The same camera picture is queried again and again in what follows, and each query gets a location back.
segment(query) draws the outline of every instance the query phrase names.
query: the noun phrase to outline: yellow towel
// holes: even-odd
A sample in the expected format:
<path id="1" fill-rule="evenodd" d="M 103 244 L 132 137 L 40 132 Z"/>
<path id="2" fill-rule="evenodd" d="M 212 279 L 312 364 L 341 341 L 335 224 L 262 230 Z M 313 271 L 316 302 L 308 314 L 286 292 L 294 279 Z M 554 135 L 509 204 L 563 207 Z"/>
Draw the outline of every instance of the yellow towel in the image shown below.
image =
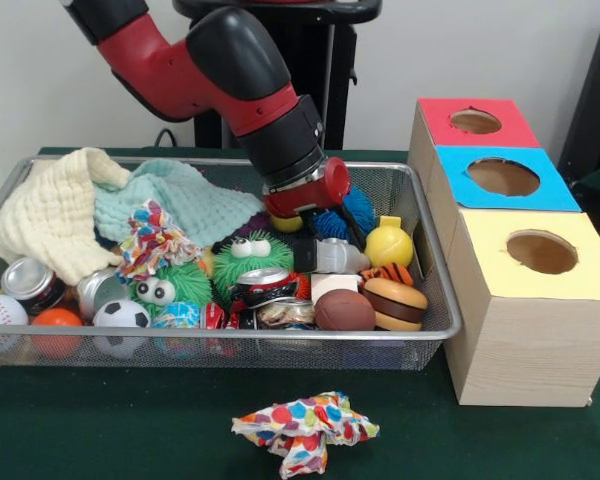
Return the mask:
<path id="1" fill-rule="evenodd" d="M 129 175 L 97 148 L 39 165 L 0 209 L 0 257 L 8 263 L 22 256 L 35 258 L 72 286 L 118 265 L 120 257 L 95 239 L 93 183 L 123 188 Z"/>

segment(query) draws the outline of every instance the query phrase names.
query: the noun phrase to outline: blue spiky ball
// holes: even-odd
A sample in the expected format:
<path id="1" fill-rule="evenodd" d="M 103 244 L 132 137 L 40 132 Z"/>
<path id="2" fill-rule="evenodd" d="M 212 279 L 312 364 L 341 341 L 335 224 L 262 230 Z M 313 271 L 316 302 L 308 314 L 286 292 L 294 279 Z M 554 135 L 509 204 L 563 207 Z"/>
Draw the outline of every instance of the blue spiky ball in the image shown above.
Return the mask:
<path id="1" fill-rule="evenodd" d="M 369 197 L 358 187 L 351 187 L 349 193 L 344 197 L 344 205 L 356 219 L 362 234 L 366 237 L 376 226 L 376 216 Z M 347 224 L 340 216 L 333 212 L 325 212 L 314 219 L 316 230 L 324 238 L 340 238 L 351 241 Z"/>

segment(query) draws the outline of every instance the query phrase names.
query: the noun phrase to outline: crumpled paper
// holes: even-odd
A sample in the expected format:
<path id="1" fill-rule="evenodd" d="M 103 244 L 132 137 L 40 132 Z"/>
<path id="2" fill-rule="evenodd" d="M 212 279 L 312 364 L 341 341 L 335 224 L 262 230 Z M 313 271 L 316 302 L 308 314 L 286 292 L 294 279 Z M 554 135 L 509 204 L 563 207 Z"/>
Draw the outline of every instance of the crumpled paper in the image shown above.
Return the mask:
<path id="1" fill-rule="evenodd" d="M 234 418 L 231 431 L 284 457 L 280 477 L 287 479 L 324 473 L 327 445 L 353 446 L 377 436 L 380 427 L 351 410 L 346 395 L 327 392 Z"/>
<path id="2" fill-rule="evenodd" d="M 203 262 L 198 247 L 154 200 L 147 200 L 129 218 L 131 236 L 120 244 L 122 263 L 116 276 L 124 283 L 143 281 L 163 267 Z"/>

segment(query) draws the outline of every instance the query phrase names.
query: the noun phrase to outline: tiger striped toy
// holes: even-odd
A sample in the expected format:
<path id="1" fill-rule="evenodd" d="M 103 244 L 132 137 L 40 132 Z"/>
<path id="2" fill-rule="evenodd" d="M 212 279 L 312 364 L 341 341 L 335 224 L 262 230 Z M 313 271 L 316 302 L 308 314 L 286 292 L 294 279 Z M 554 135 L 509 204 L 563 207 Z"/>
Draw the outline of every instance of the tiger striped toy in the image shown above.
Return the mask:
<path id="1" fill-rule="evenodd" d="M 362 282 L 367 282 L 372 278 L 386 278 L 394 282 L 403 283 L 410 287 L 413 286 L 413 278 L 407 270 L 407 267 L 398 263 L 390 263 L 383 267 L 370 268 L 359 273 L 362 277 Z"/>

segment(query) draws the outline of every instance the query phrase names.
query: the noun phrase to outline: wire basket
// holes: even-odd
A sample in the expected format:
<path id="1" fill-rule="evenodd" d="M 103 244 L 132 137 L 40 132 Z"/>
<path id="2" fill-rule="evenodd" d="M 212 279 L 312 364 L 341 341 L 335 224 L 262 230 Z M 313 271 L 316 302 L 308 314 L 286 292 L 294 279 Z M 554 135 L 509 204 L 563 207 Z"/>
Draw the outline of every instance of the wire basket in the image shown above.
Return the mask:
<path id="1" fill-rule="evenodd" d="M 0 190 L 0 207 L 38 160 L 25 159 Z M 146 158 L 115 157 L 133 170 Z M 185 159 L 211 183 L 262 196 L 262 181 L 247 160 Z M 422 185 L 399 163 L 349 162 L 353 183 L 377 215 L 399 216 L 413 237 L 410 268 L 429 300 L 419 332 L 333 332 L 0 326 L 0 365 L 71 367 L 221 367 L 421 370 L 462 317 Z M 6 264 L 0 259 L 0 276 Z M 52 352 L 49 356 L 41 352 Z"/>

